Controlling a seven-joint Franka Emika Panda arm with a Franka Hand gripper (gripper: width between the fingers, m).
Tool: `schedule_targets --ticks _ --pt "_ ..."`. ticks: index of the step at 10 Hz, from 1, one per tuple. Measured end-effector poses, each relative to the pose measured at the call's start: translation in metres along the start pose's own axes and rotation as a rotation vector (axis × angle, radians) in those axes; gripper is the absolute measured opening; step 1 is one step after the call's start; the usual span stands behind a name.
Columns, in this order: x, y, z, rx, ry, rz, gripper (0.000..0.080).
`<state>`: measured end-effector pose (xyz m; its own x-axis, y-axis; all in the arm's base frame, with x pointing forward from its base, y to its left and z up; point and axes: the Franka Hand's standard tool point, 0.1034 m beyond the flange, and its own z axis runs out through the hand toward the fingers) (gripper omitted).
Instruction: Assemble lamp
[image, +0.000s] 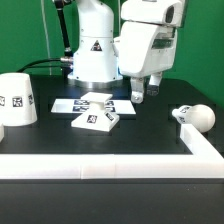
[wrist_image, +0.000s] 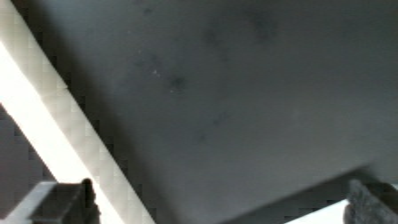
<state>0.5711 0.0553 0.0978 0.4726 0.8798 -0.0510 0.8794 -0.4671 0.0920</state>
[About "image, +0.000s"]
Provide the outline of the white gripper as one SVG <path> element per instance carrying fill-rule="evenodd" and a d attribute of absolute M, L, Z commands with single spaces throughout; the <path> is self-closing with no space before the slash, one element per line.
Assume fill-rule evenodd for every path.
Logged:
<path fill-rule="evenodd" d="M 132 77 L 130 83 L 133 103 L 143 102 L 142 77 L 152 74 L 147 84 L 147 94 L 156 96 L 159 93 L 161 71 L 173 66 L 175 51 L 175 28 L 138 22 L 123 24 L 119 45 L 119 69 L 122 75 Z"/>

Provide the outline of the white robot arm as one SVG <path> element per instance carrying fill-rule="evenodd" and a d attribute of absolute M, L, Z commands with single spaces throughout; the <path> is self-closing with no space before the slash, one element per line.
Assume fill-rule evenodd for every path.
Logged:
<path fill-rule="evenodd" d="M 159 93 L 162 73 L 173 66 L 178 28 L 186 0 L 126 0 L 120 35 L 113 36 L 114 14 L 99 0 L 77 0 L 79 48 L 68 80 L 101 88 L 128 76 L 131 101 Z"/>

